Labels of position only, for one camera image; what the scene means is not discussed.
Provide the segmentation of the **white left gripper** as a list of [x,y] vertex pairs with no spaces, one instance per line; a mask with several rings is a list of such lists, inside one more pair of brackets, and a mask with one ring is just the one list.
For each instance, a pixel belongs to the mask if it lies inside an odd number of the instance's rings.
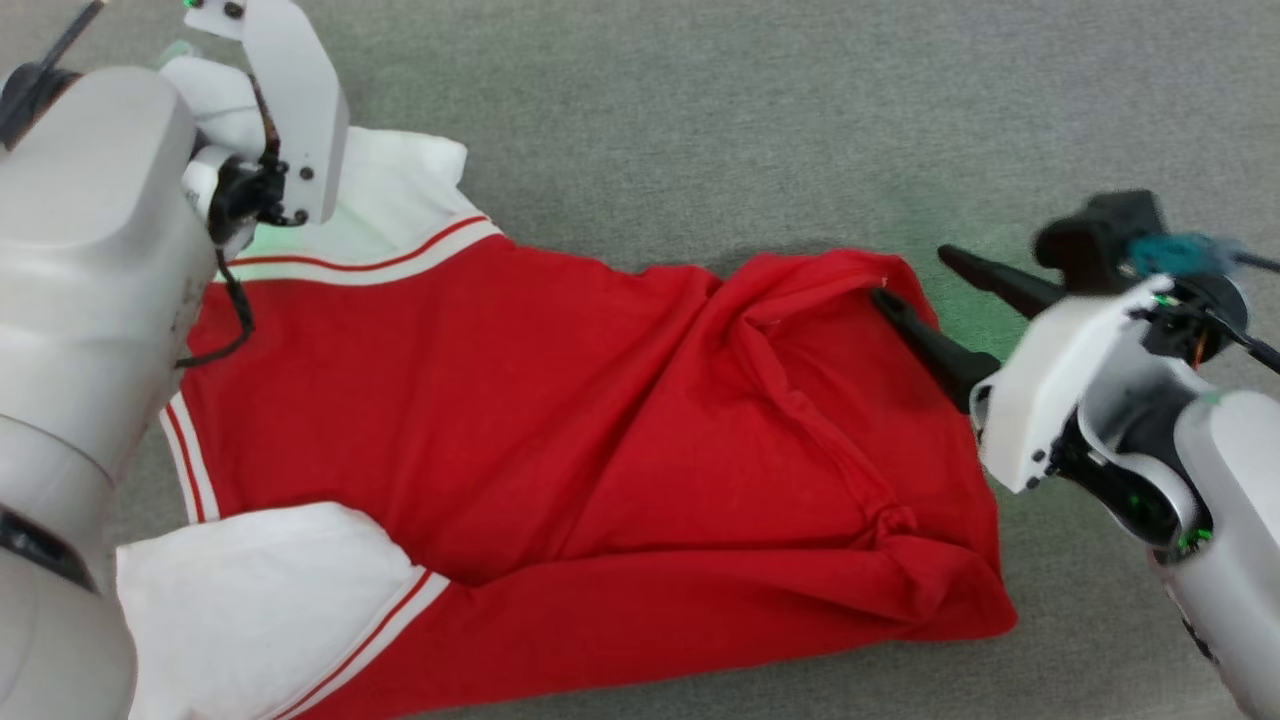
[[337,206],[349,108],[330,58],[293,1],[188,1],[186,24],[239,44],[239,69],[196,54],[160,73],[195,120],[182,176],[215,252],[233,258],[259,225],[328,222]]

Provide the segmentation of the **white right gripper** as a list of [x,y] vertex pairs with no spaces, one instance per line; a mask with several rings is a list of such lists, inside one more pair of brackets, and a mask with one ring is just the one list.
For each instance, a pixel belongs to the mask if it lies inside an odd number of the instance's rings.
[[1199,374],[1220,348],[1249,343],[1233,282],[1160,275],[1117,296],[1065,297],[951,243],[937,256],[1037,318],[997,372],[997,357],[948,338],[896,293],[870,293],[951,405],[973,410],[996,480],[1014,493],[1069,480],[1152,550],[1251,547],[1251,397]]

